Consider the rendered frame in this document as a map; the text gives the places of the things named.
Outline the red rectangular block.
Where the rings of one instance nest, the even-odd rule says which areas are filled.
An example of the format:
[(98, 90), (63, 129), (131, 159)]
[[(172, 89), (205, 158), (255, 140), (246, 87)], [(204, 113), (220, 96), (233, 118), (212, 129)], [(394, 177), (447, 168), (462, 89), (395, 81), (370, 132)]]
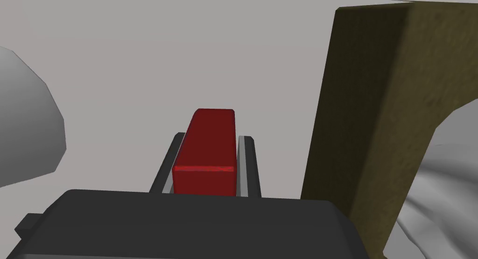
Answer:
[(176, 194), (236, 196), (235, 112), (197, 109), (172, 167)]

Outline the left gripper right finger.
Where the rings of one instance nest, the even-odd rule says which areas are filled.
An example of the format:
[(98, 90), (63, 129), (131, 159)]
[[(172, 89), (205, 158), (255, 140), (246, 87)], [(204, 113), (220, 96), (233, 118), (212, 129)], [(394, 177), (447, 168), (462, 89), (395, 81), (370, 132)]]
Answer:
[(261, 197), (255, 143), (251, 136), (238, 138), (236, 196)]

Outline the pale grey folded shape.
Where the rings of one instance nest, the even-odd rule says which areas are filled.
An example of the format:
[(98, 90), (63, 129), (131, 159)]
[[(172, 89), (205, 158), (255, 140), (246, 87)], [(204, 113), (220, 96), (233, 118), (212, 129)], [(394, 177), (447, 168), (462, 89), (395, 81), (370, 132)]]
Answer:
[(435, 130), (384, 255), (478, 259), (478, 99)]

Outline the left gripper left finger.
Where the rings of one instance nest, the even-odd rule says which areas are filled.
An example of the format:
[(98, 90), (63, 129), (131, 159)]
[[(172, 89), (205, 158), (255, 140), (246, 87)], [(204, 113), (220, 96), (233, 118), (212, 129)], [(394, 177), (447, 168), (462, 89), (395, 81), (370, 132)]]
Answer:
[(149, 193), (174, 193), (172, 167), (176, 161), (184, 136), (185, 133), (177, 133), (174, 136), (158, 170), (158, 174), (149, 189)]

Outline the grey rounded shape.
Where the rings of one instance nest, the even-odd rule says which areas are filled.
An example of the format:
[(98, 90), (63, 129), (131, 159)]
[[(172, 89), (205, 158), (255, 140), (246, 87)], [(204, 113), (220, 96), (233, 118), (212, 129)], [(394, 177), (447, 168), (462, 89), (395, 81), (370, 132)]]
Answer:
[(65, 151), (64, 119), (47, 85), (0, 46), (0, 188), (55, 172)]

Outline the olive brown wooden furniture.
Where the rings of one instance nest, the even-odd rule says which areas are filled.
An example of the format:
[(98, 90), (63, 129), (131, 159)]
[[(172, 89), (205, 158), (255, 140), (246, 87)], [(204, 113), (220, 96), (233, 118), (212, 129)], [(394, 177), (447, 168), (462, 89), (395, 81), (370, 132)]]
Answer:
[(301, 199), (328, 200), (383, 250), (435, 129), (478, 99), (478, 3), (339, 7)]

